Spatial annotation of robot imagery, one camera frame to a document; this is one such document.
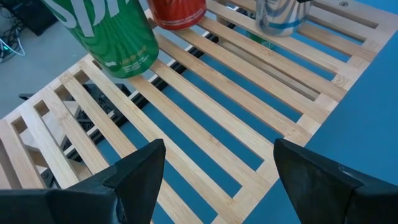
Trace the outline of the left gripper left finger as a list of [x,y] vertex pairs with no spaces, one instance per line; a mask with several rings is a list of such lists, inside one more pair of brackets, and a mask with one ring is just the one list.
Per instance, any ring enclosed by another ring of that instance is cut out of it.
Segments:
[[164,174],[162,139],[67,189],[1,191],[1,223],[150,223]]

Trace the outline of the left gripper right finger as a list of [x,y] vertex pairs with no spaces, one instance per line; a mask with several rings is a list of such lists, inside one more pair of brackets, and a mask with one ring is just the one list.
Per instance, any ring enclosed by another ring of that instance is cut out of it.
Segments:
[[286,139],[274,142],[279,178],[301,223],[397,223],[397,186]]

